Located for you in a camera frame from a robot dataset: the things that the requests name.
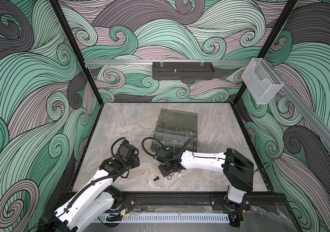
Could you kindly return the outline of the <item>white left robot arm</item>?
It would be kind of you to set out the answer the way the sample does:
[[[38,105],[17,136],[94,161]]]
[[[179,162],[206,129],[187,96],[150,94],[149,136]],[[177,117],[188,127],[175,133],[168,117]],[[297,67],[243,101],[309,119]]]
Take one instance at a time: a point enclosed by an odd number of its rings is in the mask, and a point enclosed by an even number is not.
[[[89,182],[62,206],[44,213],[37,225],[38,232],[82,232],[99,215],[118,208],[122,193],[112,183],[124,172],[140,166],[137,154],[121,163],[109,158],[102,162]]]

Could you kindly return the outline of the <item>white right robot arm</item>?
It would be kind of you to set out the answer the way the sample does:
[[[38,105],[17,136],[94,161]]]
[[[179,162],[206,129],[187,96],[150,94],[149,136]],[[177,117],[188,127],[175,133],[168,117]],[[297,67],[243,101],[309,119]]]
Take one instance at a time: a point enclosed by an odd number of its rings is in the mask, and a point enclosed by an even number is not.
[[[254,164],[232,148],[221,153],[196,153],[184,150],[177,155],[159,148],[154,159],[161,163],[159,170],[164,177],[172,172],[188,169],[209,170],[224,174],[230,183],[227,198],[234,204],[242,204],[245,195],[253,191]]]

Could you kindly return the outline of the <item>pile of bolts and nuts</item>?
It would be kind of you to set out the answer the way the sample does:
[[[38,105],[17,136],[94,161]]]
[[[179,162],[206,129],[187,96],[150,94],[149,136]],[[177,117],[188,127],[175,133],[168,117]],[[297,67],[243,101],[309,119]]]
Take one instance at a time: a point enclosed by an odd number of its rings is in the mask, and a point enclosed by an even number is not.
[[[181,170],[173,171],[166,178],[168,181],[170,181],[174,177],[174,175],[180,174],[180,173],[181,173]]]

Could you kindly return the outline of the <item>grey transparent organizer box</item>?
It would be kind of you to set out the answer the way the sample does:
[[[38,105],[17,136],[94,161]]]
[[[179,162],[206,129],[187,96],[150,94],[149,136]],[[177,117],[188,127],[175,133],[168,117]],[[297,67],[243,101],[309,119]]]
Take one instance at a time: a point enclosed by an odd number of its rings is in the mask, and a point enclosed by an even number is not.
[[[196,113],[161,109],[155,127],[154,138],[151,143],[151,151],[155,152],[162,142],[173,153],[178,152],[188,139],[192,141],[187,145],[187,150],[194,152],[198,149],[198,117]]]

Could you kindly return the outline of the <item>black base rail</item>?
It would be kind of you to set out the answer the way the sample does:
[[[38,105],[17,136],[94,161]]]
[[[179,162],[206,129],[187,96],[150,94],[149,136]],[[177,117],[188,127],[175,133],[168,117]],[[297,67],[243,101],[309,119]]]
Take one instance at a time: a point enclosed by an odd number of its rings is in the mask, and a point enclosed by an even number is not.
[[[231,206],[247,210],[250,206],[284,205],[287,199],[281,193],[254,191],[246,193],[241,203],[235,203],[223,191],[125,191],[122,193],[120,203],[132,211],[139,211],[150,206],[206,206],[214,211],[227,211]]]

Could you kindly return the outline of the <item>black vertical frame post left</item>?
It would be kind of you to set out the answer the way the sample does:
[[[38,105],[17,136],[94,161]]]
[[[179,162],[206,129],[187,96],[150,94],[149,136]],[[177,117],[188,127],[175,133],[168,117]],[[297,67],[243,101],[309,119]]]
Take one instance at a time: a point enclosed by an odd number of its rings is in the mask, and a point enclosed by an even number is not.
[[[82,53],[77,45],[77,42],[73,36],[73,33],[68,25],[68,22],[67,22],[67,19],[63,13],[63,10],[61,8],[61,5],[59,3],[59,1],[57,0],[50,0],[49,1],[52,8],[53,8],[53,11],[59,21],[59,24],[64,32],[64,34],[66,35],[66,38],[69,42],[69,44],[71,45],[72,47],[72,50],[78,60],[78,63],[79,63],[79,66],[80,68],[82,69],[86,79],[87,79],[87,82],[89,83],[92,91],[93,91],[93,94],[95,95],[100,107],[103,107],[104,106],[104,103],[103,103],[103,100],[100,96],[100,93],[98,91],[98,88],[96,87],[95,85],[95,82],[94,82],[94,79],[92,77],[92,74],[90,72],[90,70],[85,66],[85,63],[84,63],[84,58],[82,56]]]

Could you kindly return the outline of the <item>black vertical frame post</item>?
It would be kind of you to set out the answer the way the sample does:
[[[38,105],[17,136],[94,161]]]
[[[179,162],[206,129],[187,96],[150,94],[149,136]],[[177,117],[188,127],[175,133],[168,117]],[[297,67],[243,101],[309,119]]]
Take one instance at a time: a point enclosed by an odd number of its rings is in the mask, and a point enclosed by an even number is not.
[[[78,63],[79,63],[79,66],[80,68],[82,69],[86,79],[87,79],[87,82],[89,83],[92,91],[93,91],[93,94],[95,95],[100,107],[103,107],[104,106],[104,103],[103,103],[103,100],[100,96],[100,93],[98,91],[98,88],[96,87],[95,85],[95,82],[94,82],[94,79],[92,77],[92,74],[90,72],[90,70],[85,66],[85,63],[84,63],[84,58],[82,56],[82,53],[77,45],[77,42],[73,36],[73,33],[68,25],[68,22],[67,22],[67,19],[63,13],[63,10],[61,8],[61,5],[59,3],[59,1],[57,0],[50,0],[49,1],[52,8],[53,8],[53,11],[59,21],[59,24],[64,32],[64,34],[66,35],[66,38],[69,42],[69,44],[71,45],[72,47],[72,50],[78,60]]]
[[[265,58],[270,47],[275,42],[275,40],[278,37],[280,31],[282,30],[284,24],[286,23],[290,13],[294,9],[296,3],[297,3],[297,0],[287,1],[282,13],[280,14],[279,18],[277,19],[277,21],[273,27],[273,30],[269,34],[269,36],[268,36],[263,48],[260,50],[260,53],[258,54],[257,58]],[[246,84],[243,83],[241,88],[239,89],[237,95],[235,96],[234,101],[232,102],[233,108],[236,108],[236,106],[237,106],[238,102],[240,101],[240,99],[242,98],[242,95],[244,94],[246,88],[247,88]]]

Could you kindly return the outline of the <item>black wall tray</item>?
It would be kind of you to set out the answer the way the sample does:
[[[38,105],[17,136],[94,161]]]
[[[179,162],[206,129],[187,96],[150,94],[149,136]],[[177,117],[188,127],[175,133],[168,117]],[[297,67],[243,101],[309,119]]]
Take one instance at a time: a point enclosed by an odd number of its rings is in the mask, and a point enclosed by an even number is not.
[[[211,62],[161,61],[152,63],[152,77],[155,80],[211,80],[215,69]]]

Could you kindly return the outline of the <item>aluminium rail back wall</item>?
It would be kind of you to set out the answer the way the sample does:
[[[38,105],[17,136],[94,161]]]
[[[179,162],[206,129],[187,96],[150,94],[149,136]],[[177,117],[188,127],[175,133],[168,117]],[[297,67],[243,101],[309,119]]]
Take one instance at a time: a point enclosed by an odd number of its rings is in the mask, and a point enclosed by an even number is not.
[[[89,59],[84,60],[85,65],[152,65],[154,62],[177,62],[177,63],[184,63],[184,62],[192,62],[192,63],[199,63],[203,64],[205,62],[211,62],[213,65],[216,66],[246,66],[250,63],[250,60],[129,60],[129,59]]]

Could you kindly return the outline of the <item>aluminium rail wall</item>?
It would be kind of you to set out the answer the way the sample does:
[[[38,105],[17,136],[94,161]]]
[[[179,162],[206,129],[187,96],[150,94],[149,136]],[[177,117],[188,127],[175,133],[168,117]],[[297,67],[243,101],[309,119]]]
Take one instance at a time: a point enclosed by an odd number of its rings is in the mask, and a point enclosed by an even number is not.
[[[311,68],[311,73],[301,73],[284,63],[271,67],[282,91],[330,148],[330,72]]]
[[[177,62],[177,63],[184,63],[184,62],[192,62],[192,63],[199,63],[203,64],[205,62],[211,62],[213,65],[216,66],[246,66],[250,63],[250,60],[129,60],[129,59],[89,59],[84,60],[85,65],[152,65],[154,62]]]

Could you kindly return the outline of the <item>clear plastic wall holder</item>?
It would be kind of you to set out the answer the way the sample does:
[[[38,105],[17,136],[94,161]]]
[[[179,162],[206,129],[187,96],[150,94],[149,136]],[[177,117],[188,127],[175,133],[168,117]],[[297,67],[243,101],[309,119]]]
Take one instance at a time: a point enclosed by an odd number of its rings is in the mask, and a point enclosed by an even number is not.
[[[283,87],[280,75],[273,65],[263,58],[252,59],[241,77],[259,105],[268,104]]]

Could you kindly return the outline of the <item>aluminium rail right wall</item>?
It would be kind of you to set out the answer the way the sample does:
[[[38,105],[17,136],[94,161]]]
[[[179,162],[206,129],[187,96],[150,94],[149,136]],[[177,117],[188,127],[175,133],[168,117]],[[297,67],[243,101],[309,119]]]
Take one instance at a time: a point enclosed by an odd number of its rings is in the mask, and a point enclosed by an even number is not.
[[[301,73],[284,63],[271,67],[282,91],[330,148],[330,72],[311,68],[311,73]]]

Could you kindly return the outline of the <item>black vertical frame post right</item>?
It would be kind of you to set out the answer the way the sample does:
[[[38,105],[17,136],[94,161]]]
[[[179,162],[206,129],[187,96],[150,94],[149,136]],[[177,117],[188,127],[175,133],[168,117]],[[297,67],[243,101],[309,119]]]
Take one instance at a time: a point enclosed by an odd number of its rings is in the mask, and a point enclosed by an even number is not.
[[[257,58],[265,58],[270,47],[275,42],[275,40],[278,37],[280,31],[282,30],[284,24],[286,23],[290,13],[294,9],[296,3],[297,3],[297,0],[287,1],[282,13],[280,14],[279,18],[277,19],[277,21],[273,27],[273,30],[269,34],[269,36],[268,36],[263,48],[260,50],[260,53],[258,54]],[[238,102],[240,101],[240,99],[242,98],[242,95],[244,94],[246,88],[247,88],[246,84],[243,83],[241,88],[239,89],[237,95],[235,96],[234,101],[232,102],[233,108],[236,108],[236,106],[237,106]]]

